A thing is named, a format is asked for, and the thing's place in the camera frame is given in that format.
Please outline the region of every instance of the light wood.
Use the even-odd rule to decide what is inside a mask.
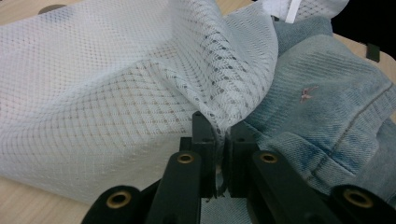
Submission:
[[[0,0],[0,25],[33,17],[43,7],[70,5],[76,2],[79,0]],[[224,15],[251,3],[249,0],[217,0],[217,2]],[[339,35],[334,36],[355,54],[365,58],[366,47],[363,44]],[[371,63],[378,66],[396,83],[396,62],[394,59],[381,52],[381,62]],[[393,121],[396,121],[396,114],[392,118]],[[88,209],[87,204],[0,177],[0,223],[2,224],[80,223]]]

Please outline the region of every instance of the black plastic part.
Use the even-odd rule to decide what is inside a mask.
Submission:
[[[343,185],[332,189],[329,206],[343,223],[395,223],[396,211],[366,189]]]
[[[172,155],[145,223],[200,223],[201,163],[201,157],[194,152]]]
[[[341,223],[281,154],[257,151],[248,167],[276,223]]]
[[[275,224],[270,209],[255,185],[250,186],[248,191],[247,212],[253,224]]]
[[[122,207],[111,208],[107,205],[109,197],[117,192],[128,192],[131,200]],[[139,202],[141,193],[138,189],[127,186],[117,186],[105,191],[92,205],[82,224],[130,224],[142,223]]]
[[[379,46],[376,46],[374,44],[367,44],[366,58],[379,63],[379,53]]]
[[[202,158],[201,197],[216,197],[216,141],[212,125],[200,112],[192,115],[191,151]]]
[[[190,137],[181,137],[179,151],[191,151],[191,139]]]
[[[228,187],[231,197],[246,198],[248,196],[248,162],[251,154],[259,147],[251,131],[243,121],[235,124],[226,136],[222,172],[224,188]]]

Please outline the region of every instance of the blue denim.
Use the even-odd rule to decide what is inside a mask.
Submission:
[[[376,156],[377,135],[395,109],[396,88],[381,71],[334,38],[315,35],[278,59],[271,89],[245,122],[261,149],[282,153],[315,189],[359,183],[390,202],[395,185],[377,182],[384,174],[367,166],[386,165]],[[390,168],[389,177],[396,173]]]
[[[314,35],[332,36],[330,20],[323,17],[311,17],[293,24],[274,21],[278,42],[278,57],[294,45]]]

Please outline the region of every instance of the fabric fold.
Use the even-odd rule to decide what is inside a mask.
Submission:
[[[0,27],[0,175],[85,203],[161,178],[200,110],[220,140],[268,92],[260,3],[87,0]]]

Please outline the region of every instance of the crumpled cloth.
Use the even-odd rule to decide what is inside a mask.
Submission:
[[[325,194],[352,184],[395,206],[394,84],[333,38],[327,19],[274,26],[279,59],[273,85],[244,120],[260,149],[280,152]],[[202,223],[250,223],[246,199],[226,192],[202,204]]]
[[[85,203],[144,189],[192,113],[217,140],[251,113],[276,59],[261,2],[87,0],[1,26],[0,175]]]

